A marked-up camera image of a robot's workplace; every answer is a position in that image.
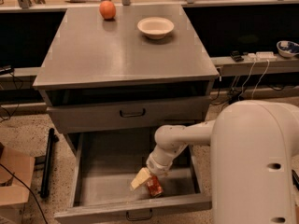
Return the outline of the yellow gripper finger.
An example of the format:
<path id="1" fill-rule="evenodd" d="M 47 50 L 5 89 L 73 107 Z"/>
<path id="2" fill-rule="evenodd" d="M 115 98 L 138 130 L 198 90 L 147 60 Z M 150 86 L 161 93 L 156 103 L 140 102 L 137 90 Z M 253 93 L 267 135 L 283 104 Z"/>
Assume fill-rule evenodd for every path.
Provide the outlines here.
<path id="1" fill-rule="evenodd" d="M 131 189 L 136 190 L 143 184 L 145 184 L 151 178 L 150 171 L 147 167 L 143 167 L 140 169 L 138 174 L 131 182 Z"/>

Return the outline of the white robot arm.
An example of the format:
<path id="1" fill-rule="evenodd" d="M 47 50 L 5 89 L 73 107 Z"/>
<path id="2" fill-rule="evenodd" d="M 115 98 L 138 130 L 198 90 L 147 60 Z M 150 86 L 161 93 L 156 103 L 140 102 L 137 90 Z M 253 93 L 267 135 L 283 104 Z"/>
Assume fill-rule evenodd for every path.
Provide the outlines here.
<path id="1" fill-rule="evenodd" d="M 154 138 L 156 147 L 132 189 L 166 174 L 188 145 L 209 145 L 214 224 L 296 224 L 292 157 L 299 152 L 297 106 L 235 102 L 211 121 L 161 126 Z"/>

